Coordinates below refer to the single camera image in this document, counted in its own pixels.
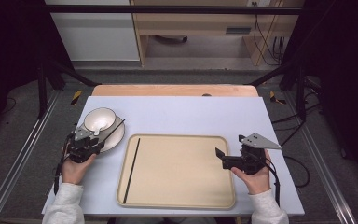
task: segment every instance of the human hand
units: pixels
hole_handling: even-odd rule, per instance
[[[62,183],[78,185],[96,156],[92,154],[88,160],[82,163],[76,163],[69,158],[66,159],[62,165]]]
[[[264,150],[266,158],[271,160],[269,152],[266,149]],[[259,194],[271,189],[269,184],[269,168],[267,167],[264,167],[254,175],[247,175],[237,167],[232,167],[231,171],[246,184],[249,194]]]

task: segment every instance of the white table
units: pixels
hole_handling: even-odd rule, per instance
[[[91,96],[79,119],[98,107],[113,109],[125,121],[123,140],[100,154],[86,174],[80,206],[86,215],[98,217],[238,217],[253,207],[247,188],[234,178],[236,203],[228,210],[126,208],[117,203],[117,183],[129,137],[136,133],[218,135],[226,138],[231,155],[239,156],[238,135],[260,133],[277,143],[269,114],[260,97],[199,96]],[[280,150],[270,149],[281,181],[281,207],[288,215],[303,215],[292,177]],[[54,200],[51,192],[46,205]]]

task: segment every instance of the white bowl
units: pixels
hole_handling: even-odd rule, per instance
[[[116,113],[105,107],[94,109],[84,118],[84,126],[98,135],[100,131],[108,129],[115,123]]]

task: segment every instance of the white cabinet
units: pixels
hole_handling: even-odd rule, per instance
[[[48,5],[129,5],[128,0],[45,0]],[[72,61],[139,61],[130,13],[51,13]]]

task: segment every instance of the white sleeve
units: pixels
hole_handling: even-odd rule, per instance
[[[62,183],[54,203],[49,205],[43,224],[49,223],[84,223],[83,210],[79,206],[83,187]]]
[[[252,224],[288,224],[289,217],[272,195],[272,189],[256,195],[249,195],[254,206]]]

